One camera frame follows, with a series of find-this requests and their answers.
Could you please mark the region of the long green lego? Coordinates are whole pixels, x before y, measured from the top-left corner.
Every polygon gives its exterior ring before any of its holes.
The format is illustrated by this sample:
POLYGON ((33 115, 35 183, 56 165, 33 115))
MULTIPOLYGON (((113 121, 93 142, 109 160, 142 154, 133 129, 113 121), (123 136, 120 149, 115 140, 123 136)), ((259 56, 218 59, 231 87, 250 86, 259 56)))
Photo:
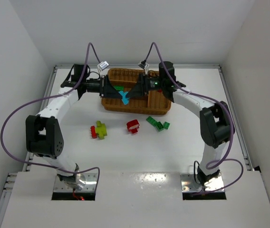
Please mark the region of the long green lego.
POLYGON ((115 88, 117 91, 123 91, 123 90, 124 90, 124 87, 123 87, 123 86, 115 85, 114 88, 115 88))

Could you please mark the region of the blue lego base piece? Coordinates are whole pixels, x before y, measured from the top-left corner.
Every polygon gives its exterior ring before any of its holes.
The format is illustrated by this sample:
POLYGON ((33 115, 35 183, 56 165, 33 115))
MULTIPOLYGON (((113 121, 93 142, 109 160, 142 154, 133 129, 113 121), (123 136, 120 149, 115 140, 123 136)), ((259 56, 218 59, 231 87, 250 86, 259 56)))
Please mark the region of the blue lego base piece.
POLYGON ((121 91, 119 91, 119 94, 121 95, 122 103, 123 103, 124 105, 129 104, 129 97, 126 97, 127 94, 128 94, 128 92, 124 92, 124 91, 121 90, 121 91))

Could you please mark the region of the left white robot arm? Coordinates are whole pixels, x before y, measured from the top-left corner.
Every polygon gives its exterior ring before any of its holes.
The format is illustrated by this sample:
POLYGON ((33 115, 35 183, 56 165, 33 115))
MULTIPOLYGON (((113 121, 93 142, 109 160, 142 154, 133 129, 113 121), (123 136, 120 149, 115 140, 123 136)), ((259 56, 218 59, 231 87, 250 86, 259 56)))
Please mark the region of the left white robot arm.
POLYGON ((60 86, 59 96, 47 107, 26 119, 26 148, 57 169, 60 181, 76 185, 80 181, 79 166, 63 151, 64 139, 60 128, 63 117, 84 93, 98 93, 106 98, 121 99, 108 76, 89 78, 89 66, 74 64, 60 86))

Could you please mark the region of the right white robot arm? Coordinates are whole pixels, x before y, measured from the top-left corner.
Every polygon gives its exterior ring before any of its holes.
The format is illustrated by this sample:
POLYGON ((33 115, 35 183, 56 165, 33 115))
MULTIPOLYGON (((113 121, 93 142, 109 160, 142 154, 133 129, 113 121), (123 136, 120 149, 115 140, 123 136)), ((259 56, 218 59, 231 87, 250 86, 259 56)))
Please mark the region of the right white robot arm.
POLYGON ((128 92, 127 97, 141 97, 150 91, 161 90, 165 98, 195 114, 200 121, 204 151, 194 179, 203 186, 218 177, 220 173, 218 163, 226 143, 234 134, 234 128, 230 123, 231 117, 227 115, 227 104, 212 102, 186 90, 186 85, 176 80, 172 62, 160 63, 159 73, 155 77, 149 76, 149 66, 146 61, 140 62, 139 67, 144 70, 144 73, 139 75, 136 85, 128 92))

